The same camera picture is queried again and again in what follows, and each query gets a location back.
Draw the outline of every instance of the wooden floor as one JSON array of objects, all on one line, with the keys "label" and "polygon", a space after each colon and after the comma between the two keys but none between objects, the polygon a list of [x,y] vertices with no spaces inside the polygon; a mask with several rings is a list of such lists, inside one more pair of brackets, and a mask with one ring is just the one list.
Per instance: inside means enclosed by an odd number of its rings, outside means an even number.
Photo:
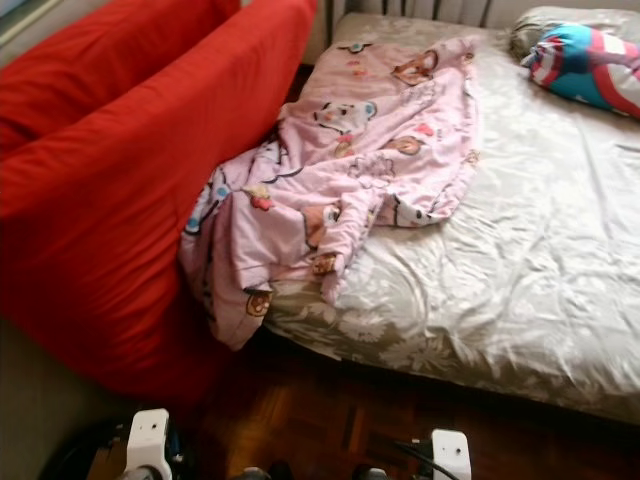
[{"label": "wooden floor", "polygon": [[410,478],[393,440],[463,431],[474,480],[640,480],[640,431],[520,399],[337,362],[262,332],[194,412],[202,479],[286,459],[296,479],[351,478],[359,463]]}]

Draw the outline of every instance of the red sofa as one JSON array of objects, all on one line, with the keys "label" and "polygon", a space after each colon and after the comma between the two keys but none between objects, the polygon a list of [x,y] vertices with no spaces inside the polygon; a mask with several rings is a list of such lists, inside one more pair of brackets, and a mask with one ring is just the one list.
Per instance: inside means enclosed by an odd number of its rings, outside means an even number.
[{"label": "red sofa", "polygon": [[0,313],[72,369],[187,405],[229,356],[179,236],[273,125],[315,0],[114,0],[0,75]]}]

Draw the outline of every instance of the silver bed sheet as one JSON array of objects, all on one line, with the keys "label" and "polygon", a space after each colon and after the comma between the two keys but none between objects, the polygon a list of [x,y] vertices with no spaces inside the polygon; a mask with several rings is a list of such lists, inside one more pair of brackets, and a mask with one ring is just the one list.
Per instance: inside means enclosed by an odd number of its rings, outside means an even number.
[{"label": "silver bed sheet", "polygon": [[278,283],[318,352],[640,423],[640,122],[528,82],[506,32],[353,14],[336,41],[483,37],[478,174],[443,225],[377,228],[339,308]]}]

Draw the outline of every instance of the captain america pillow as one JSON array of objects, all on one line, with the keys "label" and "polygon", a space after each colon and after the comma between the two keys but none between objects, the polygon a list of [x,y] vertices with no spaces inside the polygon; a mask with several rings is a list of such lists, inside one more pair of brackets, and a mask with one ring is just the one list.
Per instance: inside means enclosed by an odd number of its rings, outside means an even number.
[{"label": "captain america pillow", "polygon": [[531,80],[558,95],[640,119],[640,45],[564,24],[547,32],[522,64]]}]

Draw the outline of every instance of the pink blanket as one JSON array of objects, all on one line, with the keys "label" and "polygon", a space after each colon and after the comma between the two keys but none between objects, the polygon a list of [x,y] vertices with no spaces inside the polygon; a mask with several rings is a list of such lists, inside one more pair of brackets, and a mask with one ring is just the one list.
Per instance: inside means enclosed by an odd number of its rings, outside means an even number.
[{"label": "pink blanket", "polygon": [[470,38],[332,47],[277,133],[213,173],[180,257],[216,338],[242,347],[272,280],[317,280],[334,303],[373,225],[453,213],[478,161],[473,52]]}]

